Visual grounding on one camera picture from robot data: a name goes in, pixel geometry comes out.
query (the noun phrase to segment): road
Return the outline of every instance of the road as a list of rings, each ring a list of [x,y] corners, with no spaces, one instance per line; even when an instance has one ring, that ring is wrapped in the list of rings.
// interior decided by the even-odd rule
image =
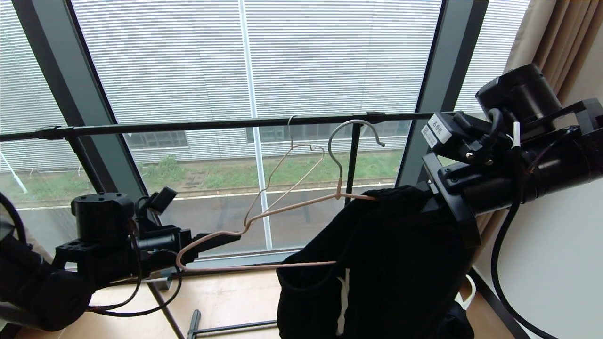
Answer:
[[[388,186],[355,188],[354,193]],[[288,206],[330,194],[333,189],[300,190],[289,193],[273,208]],[[268,204],[281,193],[268,193]],[[193,234],[217,230],[241,230],[243,218],[254,195],[231,195],[217,197],[191,197],[174,200],[161,216],[163,224],[174,224],[191,229]],[[274,249],[302,247],[324,228],[344,205],[343,198],[294,209],[270,216],[270,227]],[[260,201],[256,202],[250,215],[260,214]],[[77,238],[75,217],[67,206],[56,208],[20,209],[19,214],[28,230],[50,254],[54,247]],[[266,249],[264,223],[257,220],[249,232],[237,242],[203,253],[217,255],[249,252]]]

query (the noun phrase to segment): black shirt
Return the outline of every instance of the black shirt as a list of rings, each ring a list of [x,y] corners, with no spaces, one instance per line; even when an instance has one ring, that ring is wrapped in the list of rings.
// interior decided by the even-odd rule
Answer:
[[[432,193],[411,186],[364,194],[378,200],[353,200],[283,261],[336,264],[277,270],[283,339],[431,338],[451,309],[474,250],[450,212],[421,213]]]

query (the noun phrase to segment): pink clothes hanger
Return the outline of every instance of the pink clothes hanger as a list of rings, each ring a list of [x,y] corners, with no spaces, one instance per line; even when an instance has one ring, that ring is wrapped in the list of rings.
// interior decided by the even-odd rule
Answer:
[[[256,195],[256,197],[254,198],[249,210],[247,211],[247,215],[245,216],[245,227],[242,231],[238,231],[238,232],[231,232],[231,231],[218,231],[218,232],[214,232],[211,233],[209,235],[204,236],[201,239],[198,239],[196,241],[193,241],[192,243],[190,243],[189,245],[187,245],[185,248],[183,248],[182,250],[180,250],[180,252],[178,252],[178,255],[176,256],[176,265],[178,266],[178,268],[180,268],[183,271],[191,271],[191,272],[211,272],[211,271],[243,271],[243,270],[272,270],[275,268],[282,268],[282,267],[307,267],[307,266],[319,266],[319,265],[330,265],[330,264],[334,264],[335,261],[323,261],[323,262],[300,262],[300,263],[295,263],[295,264],[275,264],[275,265],[257,265],[257,266],[235,266],[235,267],[214,267],[214,268],[187,268],[184,264],[182,264],[182,256],[189,251],[190,249],[196,247],[197,245],[201,244],[202,242],[208,241],[218,235],[233,235],[233,236],[238,236],[238,235],[243,235],[245,234],[248,230],[249,227],[251,226],[251,224],[263,217],[267,217],[269,215],[272,214],[277,214],[277,213],[281,213],[284,211],[290,211],[291,209],[296,209],[296,208],[300,208],[303,206],[308,206],[310,204],[315,204],[321,201],[325,201],[331,198],[335,198],[335,199],[339,199],[341,197],[350,197],[350,198],[355,198],[355,199],[363,199],[363,200],[376,200],[374,197],[369,197],[367,195],[362,195],[362,194],[349,194],[349,193],[342,193],[341,192],[341,184],[343,181],[343,167],[341,166],[341,163],[335,158],[335,156],[333,155],[333,151],[331,148],[331,144],[333,142],[333,137],[335,136],[335,133],[337,133],[339,130],[341,130],[343,127],[349,125],[349,124],[363,124],[366,126],[369,126],[374,133],[375,136],[375,141],[377,142],[377,144],[379,144],[381,147],[384,147],[385,144],[381,141],[379,141],[379,135],[377,134],[377,130],[375,129],[375,127],[367,121],[364,120],[360,120],[360,119],[353,119],[353,120],[349,120],[344,122],[343,124],[337,126],[334,130],[333,133],[331,133],[331,136],[329,137],[329,144],[328,144],[328,149],[329,149],[329,155],[331,156],[331,158],[333,159],[333,161],[337,164],[337,167],[339,168],[339,178],[337,181],[337,189],[335,191],[335,193],[329,194],[329,195],[325,195],[324,197],[320,197],[320,198],[315,198],[312,200],[308,200],[308,201],[304,201],[302,203],[297,203],[297,204],[293,204],[287,207],[283,207],[283,208],[278,208],[275,209],[273,211],[268,211],[271,207],[274,206],[274,204],[276,204],[280,199],[282,199],[286,194],[288,194],[289,192],[291,192],[297,185],[299,185],[299,183],[302,182],[303,179],[305,179],[310,172],[322,161],[322,159],[320,159],[311,169],[310,171],[308,171],[292,188],[289,188],[283,195],[281,195],[274,203],[272,203],[268,209],[266,211],[264,211],[264,213],[256,215],[255,217],[252,217],[250,219],[247,219],[249,212],[251,211],[251,207],[253,206],[253,204],[255,203],[255,201],[257,200],[257,197],[259,196],[259,194],[261,193],[261,191],[258,193],[258,195]],[[310,147],[311,150],[313,150],[311,145],[298,145],[299,147],[301,146],[308,146]],[[268,185],[270,184],[270,179],[272,178],[272,175],[274,174],[274,172],[276,171],[276,169],[280,166],[280,164],[283,162],[284,158],[289,155],[289,153],[291,152],[291,150],[293,148],[295,148],[293,146],[293,140],[291,137],[291,147],[289,148],[289,151],[287,151],[287,153],[285,153],[285,155],[281,158],[281,160],[279,161],[279,163],[277,164],[277,166],[274,168],[274,170],[272,171],[272,173],[270,174],[270,177],[268,179]]]

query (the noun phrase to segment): green lawn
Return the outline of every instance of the green lawn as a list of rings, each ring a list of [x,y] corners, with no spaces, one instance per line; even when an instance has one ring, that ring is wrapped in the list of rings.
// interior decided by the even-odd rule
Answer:
[[[319,158],[319,156],[291,156],[285,159],[274,173],[271,184],[291,185],[297,182]],[[344,167],[345,179],[349,155],[339,154],[337,158]],[[266,158],[264,160],[266,178],[279,159]],[[393,178],[396,176],[399,164],[399,151],[359,153],[355,178]],[[176,161],[175,157],[168,156],[157,164],[139,165],[139,171],[151,192],[157,191],[163,186],[170,186],[179,191],[257,187],[256,163],[255,160],[249,159],[181,164]],[[337,166],[326,155],[304,182],[334,182],[337,177]],[[69,201],[77,195],[93,192],[92,185],[83,171],[80,176],[77,172],[19,173],[19,178],[27,188],[27,194],[21,191],[12,175],[7,173],[0,176],[0,189],[14,201]]]

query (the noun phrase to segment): wooden floor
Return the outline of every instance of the wooden floor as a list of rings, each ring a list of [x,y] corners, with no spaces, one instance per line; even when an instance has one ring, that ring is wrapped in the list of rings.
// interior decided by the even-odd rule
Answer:
[[[126,299],[132,286],[114,287],[95,293],[94,305],[106,305]],[[279,301],[280,285],[274,271],[232,273],[195,277],[184,280],[180,295],[169,306],[186,337],[193,310],[202,313],[200,328],[227,326],[248,322],[274,320]],[[137,298],[118,309],[121,312],[140,311],[157,306],[148,288],[141,288]],[[502,321],[478,294],[468,310],[476,338],[512,339]],[[279,337],[276,328],[237,334],[214,335],[214,338],[273,339]],[[135,318],[106,317],[85,313],[77,322],[58,332],[22,329],[17,339],[163,339],[175,335],[161,312]]]

